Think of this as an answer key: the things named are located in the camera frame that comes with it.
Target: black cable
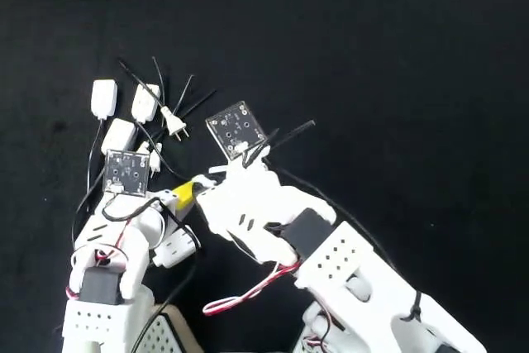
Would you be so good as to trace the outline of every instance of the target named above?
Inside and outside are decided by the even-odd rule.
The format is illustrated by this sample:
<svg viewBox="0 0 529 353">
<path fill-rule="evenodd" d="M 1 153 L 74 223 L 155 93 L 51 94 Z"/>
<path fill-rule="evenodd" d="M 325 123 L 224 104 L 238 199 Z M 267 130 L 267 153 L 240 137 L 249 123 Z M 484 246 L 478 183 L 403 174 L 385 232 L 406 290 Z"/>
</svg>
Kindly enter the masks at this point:
<svg viewBox="0 0 529 353">
<path fill-rule="evenodd" d="M 152 136 L 150 136 L 149 132 L 145 129 L 145 127 L 143 127 L 143 125 L 141 123 L 139 123 L 138 121 L 134 121 L 134 124 L 137 125 L 137 127 L 145 134 L 145 136 L 147 137 L 147 140 L 149 140 L 149 143 L 150 145 L 152 146 L 152 149 L 156 152 L 156 154 L 160 157 L 160 161 L 162 162 L 162 164 L 165 166 L 165 168 L 173 175 L 175 176 L 176 178 L 178 179 L 181 179 L 183 181 L 188 181 L 189 178 L 187 177 L 184 177 L 183 175 L 181 175 L 180 173 L 174 171 L 171 166 L 169 165 L 169 163 L 167 163 L 167 161 L 165 160 L 165 158 L 162 156 L 162 154 L 160 153 L 160 151 L 158 150 L 158 148 L 156 147 L 156 143 L 155 141 L 153 140 Z"/>
<path fill-rule="evenodd" d="M 191 81 L 193 80 L 194 77 L 195 77 L 194 74 L 190 74 L 189 75 L 188 82 L 185 84 L 185 87 L 183 88 L 182 93 L 180 94 L 179 101 L 176 104 L 176 107 L 174 107 L 174 109 L 173 109 L 173 114 L 178 112 L 180 107 L 182 106 L 183 97 L 185 96 L 185 93 L 188 91 L 189 85 L 191 84 Z"/>
<path fill-rule="evenodd" d="M 291 130 L 290 132 L 288 132 L 287 134 L 285 134 L 284 136 L 276 140 L 275 143 L 270 146 L 270 150 L 279 148 L 282 144 L 292 140 L 293 138 L 295 138 L 302 132 L 305 132 L 305 130 L 307 130 L 308 128 L 313 127 L 315 125 L 316 125 L 316 122 L 313 120 L 304 122 L 301 126 L 297 126 L 293 130 Z"/>
<path fill-rule="evenodd" d="M 247 169 L 254 161 L 257 159 L 259 154 L 263 151 L 263 149 L 275 138 L 275 136 L 278 135 L 279 129 L 276 128 L 273 130 L 268 136 L 266 136 L 260 144 L 255 148 L 253 152 L 251 152 L 251 155 L 248 157 L 248 160 L 246 159 L 246 155 L 248 154 L 248 151 L 251 149 L 245 150 L 244 157 L 242 159 L 242 166 Z"/>
<path fill-rule="evenodd" d="M 138 348 L 140 347 L 141 342 L 143 341 L 143 338 L 147 331 L 149 331 L 150 326 L 153 322 L 155 322 L 156 318 L 164 311 L 165 308 L 173 301 L 176 296 L 180 293 L 180 291 L 189 283 L 189 281 L 193 278 L 194 274 L 197 271 L 197 261 L 198 261 L 198 250 L 195 251 L 194 255 L 195 261 L 193 262 L 191 268 L 189 269 L 188 273 L 186 274 L 185 278 L 182 280 L 180 284 L 178 284 L 173 291 L 169 294 L 167 299 L 164 300 L 164 302 L 158 306 L 158 308 L 150 315 L 149 319 L 147 320 L 147 323 L 143 326 L 143 328 L 140 331 L 140 335 L 136 338 L 136 342 L 134 342 L 134 346 L 132 347 L 131 353 L 136 353 L 138 351 Z"/>
<path fill-rule="evenodd" d="M 263 159 L 264 163 L 267 164 L 270 168 L 275 169 L 278 173 L 283 174 L 284 176 L 292 179 L 293 181 L 297 182 L 298 184 L 311 189 L 313 192 L 316 192 L 320 198 L 328 202 L 332 207 L 334 207 L 338 212 L 341 212 L 342 215 L 344 215 L 348 221 L 353 223 L 364 236 L 367 238 L 367 240 L 374 246 L 374 248 L 379 252 L 380 256 L 386 261 L 386 263 L 397 273 L 397 267 L 389 257 L 386 250 L 382 247 L 382 245 L 379 243 L 379 241 L 362 225 L 350 212 L 348 212 L 343 206 L 341 206 L 339 203 L 335 202 L 333 199 L 331 199 L 329 196 L 324 194 L 318 187 L 314 186 L 310 182 L 299 178 L 297 175 L 292 174 L 290 171 L 278 167 L 273 166 L 268 159 Z"/>
<path fill-rule="evenodd" d="M 90 148 L 90 152 L 88 153 L 88 167 L 86 170 L 86 191 L 88 192 L 90 190 L 90 186 L 92 186 L 92 157 L 93 157 L 93 151 L 96 148 L 96 144 L 99 141 L 99 137 L 102 133 L 102 127 L 104 126 L 104 119 L 101 119 L 99 121 L 99 127 L 98 132 L 96 132 L 96 136 L 93 138 L 92 147 Z"/>
<path fill-rule="evenodd" d="M 140 205 L 132 213 L 127 214 L 124 217 L 113 217 L 107 212 L 107 207 L 110 204 L 112 204 L 112 202 L 113 202 L 113 198 L 108 201 L 105 207 L 102 208 L 101 214 L 110 222 L 123 222 L 123 221 L 128 221 L 129 219 L 132 219 L 134 217 L 137 217 L 138 215 L 142 214 L 147 208 L 149 208 L 151 204 L 156 203 L 156 202 L 161 203 L 161 200 L 160 198 L 151 198 L 147 200 L 145 203 L 143 203 L 142 205 Z"/>
<path fill-rule="evenodd" d="M 158 61 L 156 60 L 156 57 L 152 56 L 152 62 L 155 64 L 156 72 L 158 73 L 158 80 L 160 81 L 162 103 L 165 105 L 164 77 L 162 76 L 162 71 L 160 70 L 160 66 L 158 65 Z"/>
<path fill-rule="evenodd" d="M 160 206 L 169 214 L 169 216 L 171 217 L 171 219 L 173 219 L 173 221 L 182 226 L 183 225 L 183 222 L 181 222 L 168 208 L 167 206 L 165 206 L 165 204 L 163 204 L 160 201 Z M 190 231 L 187 227 L 184 228 L 184 230 L 186 231 L 186 233 L 188 233 L 189 237 L 191 237 L 191 240 L 193 240 L 193 244 L 195 246 L 195 253 L 194 253 L 194 259 L 195 261 L 193 262 L 193 265 L 191 266 L 191 268 L 189 269 L 189 272 L 186 274 L 185 278 L 183 279 L 183 281 L 178 284 L 174 289 L 173 291 L 169 294 L 169 296 L 167 297 L 167 299 L 164 300 L 164 302 L 158 306 L 158 308 L 155 310 L 154 313 L 152 313 L 149 317 L 149 319 L 147 320 L 147 323 L 143 326 L 143 328 L 141 329 L 141 332 L 140 332 L 140 335 L 138 335 L 138 337 L 136 338 L 136 342 L 134 342 L 134 346 L 132 347 L 132 352 L 131 353 L 136 353 L 138 348 L 140 347 L 140 344 L 141 344 L 141 341 L 143 340 L 145 334 L 147 333 L 147 331 L 149 331 L 149 328 L 150 326 L 152 325 L 152 323 L 156 320 L 156 318 L 160 315 L 160 313 L 162 313 L 164 311 L 165 308 L 167 308 L 167 306 L 171 303 L 171 301 L 174 300 L 174 298 L 176 298 L 176 296 L 179 294 L 179 292 L 189 283 L 189 281 L 193 278 L 194 274 L 196 273 L 197 271 L 197 262 L 198 262 L 198 250 L 200 249 L 200 242 L 198 241 L 197 237 L 194 235 L 194 233 L 192 231 Z"/>
<path fill-rule="evenodd" d="M 77 233 L 79 219 L 80 219 L 81 216 L 86 215 L 86 212 L 82 211 L 82 210 L 83 210 L 83 208 L 86 207 L 88 199 L 90 198 L 90 196 L 92 196 L 93 191 L 96 189 L 96 187 L 101 182 L 103 174 L 104 174 L 104 169 L 101 170 L 101 172 L 99 173 L 99 175 L 96 178 L 96 180 L 93 181 L 92 186 L 86 192 L 86 194 L 83 196 L 83 198 L 81 199 L 81 203 L 79 203 L 79 205 L 77 206 L 77 209 L 75 210 L 75 218 L 74 218 L 74 221 L 72 222 L 72 230 L 71 230 L 72 246 L 74 246 L 75 239 L 77 237 L 75 234 Z"/>
<path fill-rule="evenodd" d="M 189 113 L 191 113 L 192 111 L 194 111 L 197 107 L 199 107 L 200 105 L 202 105 L 203 103 L 205 103 L 214 93 L 217 92 L 217 89 L 214 88 L 212 91 L 210 91 L 209 93 L 207 93 L 206 95 L 204 95 L 202 98 L 200 98 L 198 101 L 196 101 L 193 105 L 191 105 L 188 109 L 186 109 L 185 111 L 183 111 L 182 113 L 179 114 L 179 117 L 181 119 L 184 119 Z"/>
<path fill-rule="evenodd" d="M 158 96 L 156 94 L 154 94 L 152 92 L 152 90 L 149 88 L 149 86 L 147 86 L 147 84 L 145 84 L 143 82 L 143 80 L 141 80 L 140 78 L 138 78 L 138 76 L 132 72 L 131 68 L 125 64 L 125 61 L 122 60 L 121 58 L 118 58 L 117 59 L 117 62 L 119 63 L 119 65 L 123 68 L 123 70 L 125 70 L 125 72 L 129 75 L 129 77 L 134 80 L 136 83 L 138 83 L 141 87 L 143 87 L 143 89 L 149 93 L 149 95 L 156 101 L 156 103 L 160 106 L 160 107 L 163 107 L 164 104 L 160 101 L 160 99 L 158 98 Z"/>
</svg>

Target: hole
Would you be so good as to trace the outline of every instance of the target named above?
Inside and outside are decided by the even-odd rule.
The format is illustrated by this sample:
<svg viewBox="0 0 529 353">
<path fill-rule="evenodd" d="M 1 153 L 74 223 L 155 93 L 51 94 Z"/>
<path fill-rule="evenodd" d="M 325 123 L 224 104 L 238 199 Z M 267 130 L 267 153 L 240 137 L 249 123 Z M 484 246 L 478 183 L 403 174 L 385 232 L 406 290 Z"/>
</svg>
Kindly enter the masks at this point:
<svg viewBox="0 0 529 353">
<path fill-rule="evenodd" d="M 86 239 L 86 241 L 94 241 L 94 240 L 97 240 L 99 237 L 102 237 L 102 235 L 92 236 L 92 237 Z"/>
</svg>

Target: red and white wire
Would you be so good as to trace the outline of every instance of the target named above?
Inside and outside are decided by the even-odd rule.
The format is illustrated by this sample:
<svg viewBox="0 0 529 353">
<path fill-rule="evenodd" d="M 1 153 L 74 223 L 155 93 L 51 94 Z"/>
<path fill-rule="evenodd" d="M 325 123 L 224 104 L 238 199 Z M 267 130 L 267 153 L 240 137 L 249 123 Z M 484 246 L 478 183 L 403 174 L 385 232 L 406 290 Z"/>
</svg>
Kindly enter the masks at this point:
<svg viewBox="0 0 529 353">
<path fill-rule="evenodd" d="M 276 264 L 274 270 L 272 270 L 272 273 L 270 273 L 263 281 L 258 283 L 252 289 L 249 289 L 241 296 L 228 297 L 210 302 L 203 307 L 202 312 L 206 316 L 213 316 L 215 314 L 225 312 L 226 310 L 230 310 L 238 304 L 257 296 L 267 285 L 271 284 L 284 274 L 294 271 L 298 267 L 299 263 L 296 263 L 292 266 L 280 266 L 279 264 Z"/>
</svg>

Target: wire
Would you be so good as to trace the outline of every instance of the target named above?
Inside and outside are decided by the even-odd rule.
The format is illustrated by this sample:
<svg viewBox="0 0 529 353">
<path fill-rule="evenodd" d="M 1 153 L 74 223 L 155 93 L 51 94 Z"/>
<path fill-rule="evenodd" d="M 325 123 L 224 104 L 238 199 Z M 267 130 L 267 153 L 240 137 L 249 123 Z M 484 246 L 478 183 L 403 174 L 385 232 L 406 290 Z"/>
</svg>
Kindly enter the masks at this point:
<svg viewBox="0 0 529 353">
<path fill-rule="evenodd" d="M 395 270 L 397 273 L 397 267 L 395 266 L 395 264 L 393 263 L 393 261 L 391 260 L 391 258 L 389 257 L 388 253 L 386 252 L 386 250 L 382 247 L 382 245 L 379 243 L 379 241 L 364 227 L 364 225 L 362 225 L 360 223 L 360 221 L 358 221 L 350 212 L 348 212 L 343 206 L 341 206 L 339 203 L 335 202 L 333 199 L 331 199 L 329 196 L 327 196 L 326 194 L 324 194 L 318 187 L 316 187 L 315 185 L 311 184 L 310 182 L 302 179 L 302 178 L 299 178 L 297 175 L 294 175 L 292 174 L 290 171 L 282 168 L 282 167 L 278 167 L 278 166 L 274 166 L 270 163 L 270 161 L 268 159 L 263 159 L 264 163 L 267 164 L 270 168 L 273 168 L 275 169 L 278 173 L 280 174 L 283 174 L 284 176 L 292 179 L 293 181 L 297 182 L 298 184 L 306 187 L 306 188 L 309 188 L 311 189 L 312 191 L 316 192 L 318 194 L 318 196 L 320 196 L 320 198 L 322 198 L 323 200 L 325 200 L 326 202 L 328 202 L 329 204 L 331 204 L 331 206 L 333 206 L 336 210 L 338 210 L 339 212 L 341 212 L 346 218 L 348 221 L 350 221 L 351 223 L 353 223 L 356 227 L 358 227 L 362 233 L 364 234 L 364 236 L 367 238 L 367 240 L 376 248 L 376 250 L 379 252 L 380 256 L 388 263 L 388 265 L 393 269 Z"/>
<path fill-rule="evenodd" d="M 185 87 L 182 90 L 182 93 L 180 94 L 180 98 L 178 103 L 176 104 L 176 107 L 173 109 L 173 114 L 179 111 L 180 107 L 182 106 L 183 97 L 185 96 L 185 93 L 188 91 L 189 85 L 191 84 L 191 81 L 195 77 L 194 74 L 190 74 L 188 78 L 188 82 L 185 84 Z"/>
<path fill-rule="evenodd" d="M 265 287 L 270 285 L 272 282 L 274 282 L 279 277 L 293 272 L 299 267 L 299 262 L 295 263 L 291 266 L 283 267 L 282 269 L 279 269 L 279 264 L 276 264 L 274 267 L 274 270 L 266 276 L 260 283 L 258 283 L 255 287 L 249 289 L 241 296 L 233 296 L 229 298 L 223 298 L 219 299 L 217 301 L 213 301 L 205 305 L 202 309 L 202 312 L 206 316 L 214 316 L 218 313 L 225 312 L 226 310 L 230 310 L 234 308 L 235 306 L 239 305 L 240 303 L 243 303 L 244 301 L 248 299 L 252 299 L 255 296 L 257 296 Z"/>
<path fill-rule="evenodd" d="M 186 117 L 189 113 L 191 113 L 192 111 L 194 111 L 197 107 L 199 107 L 200 105 L 202 105 L 203 103 L 205 103 L 214 93 L 217 92 L 217 89 L 214 88 L 212 91 L 210 91 L 209 93 L 207 93 L 206 95 L 204 95 L 202 98 L 200 98 L 198 101 L 196 101 L 193 105 L 191 105 L 188 109 L 186 109 L 185 111 L 183 111 L 179 117 L 181 119 L 183 119 L 184 117 Z"/>
<path fill-rule="evenodd" d="M 122 60 L 121 58 L 118 58 L 117 59 L 117 62 L 119 63 L 119 65 L 123 68 L 123 70 L 125 70 L 125 72 L 129 75 L 129 77 L 134 80 L 136 83 L 138 83 L 141 87 L 143 87 L 143 89 L 149 93 L 149 95 L 156 101 L 156 103 L 160 106 L 160 107 L 164 107 L 164 104 L 160 101 L 160 99 L 158 98 L 158 96 L 156 94 L 154 94 L 152 92 L 152 90 L 149 88 L 149 86 L 147 86 L 147 84 L 145 84 L 143 82 L 143 80 L 141 80 L 140 78 L 138 78 L 138 76 L 132 72 L 131 68 L 125 64 L 125 61 Z"/>
<path fill-rule="evenodd" d="M 156 143 L 155 143 L 155 140 L 152 138 L 152 136 L 150 136 L 149 132 L 145 129 L 145 127 L 143 127 L 141 125 L 141 123 L 139 123 L 138 121 L 134 121 L 134 124 L 136 124 L 136 126 L 145 134 L 145 136 L 147 137 L 147 140 L 149 140 L 149 143 L 150 145 L 152 146 L 152 149 L 156 152 L 156 154 L 160 157 L 160 161 L 162 162 L 162 164 L 165 166 L 165 168 L 173 175 L 175 176 L 176 178 L 178 179 L 181 179 L 183 181 L 188 181 L 189 178 L 187 177 L 184 177 L 183 175 L 181 175 L 180 173 L 174 171 L 171 166 L 169 165 L 169 163 L 167 163 L 167 160 L 165 160 L 165 158 L 162 156 L 161 152 L 158 150 L 158 148 L 156 147 Z"/>
<path fill-rule="evenodd" d="M 82 214 L 83 211 L 81 210 L 83 210 L 83 208 L 86 207 L 88 199 L 90 198 L 90 196 L 92 196 L 92 193 L 95 191 L 96 187 L 101 182 L 103 175 L 104 175 L 104 169 L 101 170 L 96 180 L 93 181 L 92 186 L 83 196 L 83 198 L 81 199 L 81 202 L 79 203 L 79 205 L 77 206 L 77 209 L 75 210 L 75 217 L 74 217 L 74 221 L 72 222 L 72 227 L 71 227 L 72 246 L 75 246 L 75 239 L 77 237 L 76 232 L 78 228 L 79 218 L 81 217 L 81 215 L 83 215 Z"/>
<path fill-rule="evenodd" d="M 158 65 L 158 61 L 156 60 L 156 57 L 152 56 L 152 62 L 155 64 L 156 72 L 158 73 L 158 80 L 160 81 L 160 88 L 161 88 L 161 97 L 162 97 L 162 103 L 165 105 L 165 84 L 164 84 L 164 77 L 162 76 L 162 72 L 160 70 L 160 66 Z"/>
<path fill-rule="evenodd" d="M 114 198 L 110 199 L 105 205 L 105 207 L 102 208 L 101 214 L 110 222 L 123 222 L 127 221 L 129 219 L 132 219 L 134 217 L 137 217 L 138 215 L 142 214 L 147 208 L 150 207 L 151 204 L 154 204 L 156 202 L 161 203 L 160 198 L 155 197 L 147 200 L 145 203 L 141 204 L 136 210 L 134 210 L 132 213 L 125 215 L 124 217 L 113 217 L 112 215 L 108 214 L 107 208 L 112 204 L 114 201 Z"/>
<path fill-rule="evenodd" d="M 163 208 L 167 208 L 161 201 L 160 205 Z M 173 219 L 177 219 L 174 214 L 169 211 L 169 214 L 173 215 Z M 134 346 L 132 347 L 131 353 L 136 353 L 138 351 L 138 348 L 140 347 L 141 342 L 143 341 L 143 338 L 147 331 L 149 331 L 150 326 L 155 321 L 155 319 L 164 311 L 165 308 L 167 308 L 167 305 L 173 301 L 176 296 L 180 293 L 180 291 L 189 283 L 189 281 L 193 278 L 194 274 L 197 271 L 197 262 L 198 262 L 198 249 L 200 248 L 200 243 L 197 244 L 197 241 L 195 240 L 197 237 L 194 235 L 194 233 L 189 234 L 189 237 L 193 240 L 193 244 L 195 245 L 195 254 L 194 258 L 195 261 L 193 262 L 191 268 L 189 269 L 188 273 L 186 274 L 185 278 L 182 280 L 180 284 L 178 284 L 176 287 L 174 287 L 173 291 L 169 294 L 167 299 L 164 300 L 164 302 L 158 306 L 158 308 L 150 315 L 149 319 L 147 320 L 147 323 L 143 326 L 143 328 L 140 331 L 140 334 L 136 338 L 136 342 L 134 342 Z"/>
<path fill-rule="evenodd" d="M 279 138 L 275 141 L 273 145 L 270 146 L 270 150 L 279 148 L 282 144 L 287 143 L 288 141 L 292 140 L 296 136 L 300 135 L 302 132 L 305 132 L 308 128 L 313 127 L 316 125 L 316 122 L 314 120 L 309 120 L 308 122 L 304 122 L 301 126 L 297 126 L 292 131 L 285 134 L 282 138 Z"/>
<path fill-rule="evenodd" d="M 90 191 L 91 186 L 91 179 L 92 179 L 92 157 L 93 157 L 93 151 L 95 150 L 96 144 L 99 141 L 99 137 L 102 133 L 102 128 L 104 126 L 104 119 L 99 120 L 99 127 L 98 132 L 96 132 L 96 136 L 93 138 L 92 147 L 90 148 L 90 152 L 88 153 L 88 167 L 86 170 L 86 192 L 88 193 Z"/>
<path fill-rule="evenodd" d="M 248 151 L 250 149 L 245 150 L 245 154 L 242 160 L 242 166 L 247 169 L 259 156 L 259 154 L 263 151 L 263 149 L 275 138 L 275 136 L 278 135 L 279 129 L 276 128 L 273 130 L 268 136 L 266 136 L 260 144 L 254 149 L 254 151 L 251 152 L 250 156 L 248 156 L 248 159 L 246 159 L 246 156 L 248 154 Z"/>
</svg>

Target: black cloth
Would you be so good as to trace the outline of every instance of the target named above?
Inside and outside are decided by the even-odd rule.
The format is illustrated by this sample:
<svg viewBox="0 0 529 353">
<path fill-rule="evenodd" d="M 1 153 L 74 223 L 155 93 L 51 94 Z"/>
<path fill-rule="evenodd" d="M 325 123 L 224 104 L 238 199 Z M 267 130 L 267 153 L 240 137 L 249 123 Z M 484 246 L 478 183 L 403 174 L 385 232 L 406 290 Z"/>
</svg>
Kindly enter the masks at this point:
<svg viewBox="0 0 529 353">
<path fill-rule="evenodd" d="M 266 131 L 314 118 L 271 160 L 350 209 L 488 351 L 524 351 L 528 2 L 0 0 L 0 350 L 58 349 L 69 226 L 98 126 L 92 81 L 117 79 L 117 114 L 130 119 L 133 85 L 116 57 L 155 82 L 157 55 L 170 103 L 190 73 L 188 103 L 218 89 L 186 119 L 190 139 L 164 142 L 175 167 L 223 162 L 204 119 L 241 99 Z M 176 184 L 163 175 L 151 188 Z M 200 343 L 288 349 L 309 294 L 284 278 L 204 317 L 203 304 L 243 293 L 269 267 L 190 219 L 205 256 L 176 303 Z M 149 273 L 159 301 L 186 266 Z"/>
</svg>

